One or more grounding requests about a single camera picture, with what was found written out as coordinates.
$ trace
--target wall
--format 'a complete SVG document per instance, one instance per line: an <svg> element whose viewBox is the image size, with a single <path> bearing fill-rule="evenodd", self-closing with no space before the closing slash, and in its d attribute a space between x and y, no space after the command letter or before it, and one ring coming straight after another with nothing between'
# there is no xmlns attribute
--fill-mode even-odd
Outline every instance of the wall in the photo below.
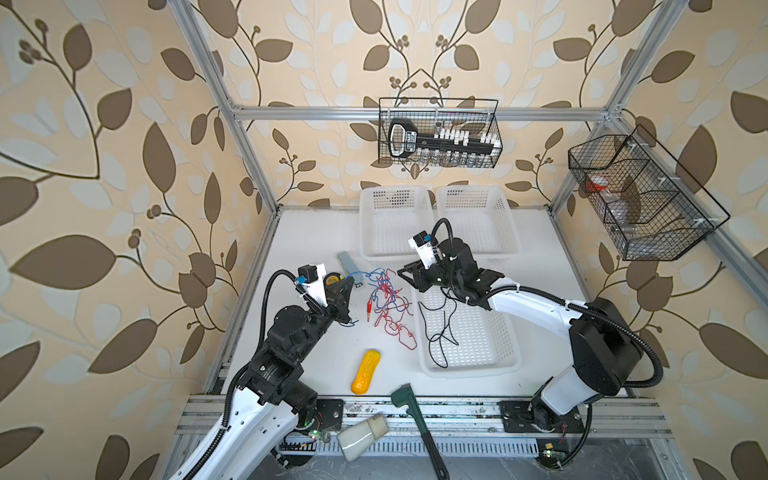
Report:
<svg viewBox="0 0 768 480"><path fill-rule="evenodd" d="M601 106L656 13L653 0L192 3L230 95L261 106L471 95Z"/></svg>
<svg viewBox="0 0 768 480"><path fill-rule="evenodd" d="M765 2L691 2L625 114L680 155L733 215L723 228L768 268L766 20ZM558 220L592 293L662 353L664 381L645 393L690 470L768 478L768 313L704 243L671 263L620 262L581 194Z"/></svg>
<svg viewBox="0 0 768 480"><path fill-rule="evenodd" d="M418 184L434 191L457 183L498 184L512 206L549 204L568 174L566 151L586 140L585 124L542 121L499 126L504 150L490 169L424 167L407 159L377 159L378 133L371 124L254 121L248 125L281 204L357 205L360 191L367 187Z"/></svg>
<svg viewBox="0 0 768 480"><path fill-rule="evenodd" d="M159 470L266 223L163 4L0 1L0 477Z"/></svg>

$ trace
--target plastic tray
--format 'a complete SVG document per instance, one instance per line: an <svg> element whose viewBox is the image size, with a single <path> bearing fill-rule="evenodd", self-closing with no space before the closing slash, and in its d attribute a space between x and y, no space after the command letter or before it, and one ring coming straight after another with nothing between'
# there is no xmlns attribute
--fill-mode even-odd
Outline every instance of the plastic tray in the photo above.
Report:
<svg viewBox="0 0 768 480"><path fill-rule="evenodd" d="M447 300L442 310L430 311L420 309L419 302L428 308L439 308L445 297L438 287L424 293L412 289L412 295L419 364L427 375L442 378L492 376L514 372L521 367L520 347L511 315L457 302L451 317L451 331L458 345L442 339L441 351L438 342L427 340L427 334L434 336L443 330L443 311L447 319L453 311L453 300ZM451 338L448 330L445 335ZM447 368L438 366L435 361Z"/></svg>
<svg viewBox="0 0 768 480"><path fill-rule="evenodd" d="M360 255L367 260L417 257L408 239L434 224L425 187L366 188L360 194Z"/></svg>
<svg viewBox="0 0 768 480"><path fill-rule="evenodd" d="M455 185L437 189L438 218L447 218L453 236L461 238L472 253L503 257L518 251L515 222L502 189L485 185ZM438 238L447 238L440 228Z"/></svg>

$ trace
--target yellow peanut-shaped object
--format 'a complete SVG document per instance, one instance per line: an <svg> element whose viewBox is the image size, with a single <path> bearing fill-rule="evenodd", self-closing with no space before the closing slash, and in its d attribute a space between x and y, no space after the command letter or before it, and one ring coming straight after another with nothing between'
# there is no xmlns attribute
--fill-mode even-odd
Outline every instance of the yellow peanut-shaped object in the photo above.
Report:
<svg viewBox="0 0 768 480"><path fill-rule="evenodd" d="M360 363L360 368L357 369L355 381L352 382L352 393L363 395L365 392L368 392L368 388L371 386L371 379L373 379L373 372L376 371L376 366L381 359L381 353L375 350L368 350L366 352Z"/></svg>

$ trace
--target black wire basket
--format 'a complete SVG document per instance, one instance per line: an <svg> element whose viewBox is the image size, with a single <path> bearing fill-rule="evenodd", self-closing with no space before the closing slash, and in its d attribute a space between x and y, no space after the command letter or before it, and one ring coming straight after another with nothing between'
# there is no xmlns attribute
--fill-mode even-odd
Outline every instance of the black wire basket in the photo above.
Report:
<svg viewBox="0 0 768 480"><path fill-rule="evenodd" d="M673 174L649 153L654 147L674 161ZM730 219L642 125L630 135L603 135L571 148L568 168L623 260L677 260ZM707 213L702 203L712 211Z"/></svg>
<svg viewBox="0 0 768 480"><path fill-rule="evenodd" d="M474 98L380 98L379 158L493 168L504 148L497 106L497 100Z"/></svg>

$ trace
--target black rubber handle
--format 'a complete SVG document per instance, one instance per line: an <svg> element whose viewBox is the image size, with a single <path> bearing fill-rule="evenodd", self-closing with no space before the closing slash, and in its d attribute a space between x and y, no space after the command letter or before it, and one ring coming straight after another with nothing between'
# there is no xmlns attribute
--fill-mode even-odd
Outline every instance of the black rubber handle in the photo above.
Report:
<svg viewBox="0 0 768 480"><path fill-rule="evenodd" d="M432 460L432 466L435 467L435 475L437 475L438 480L449 480L451 476L448 474L448 469L442 461L440 452L437 451L435 441L432 440L432 434L429 432L423 434L422 441L427 448L427 452L429 452L429 459Z"/></svg>

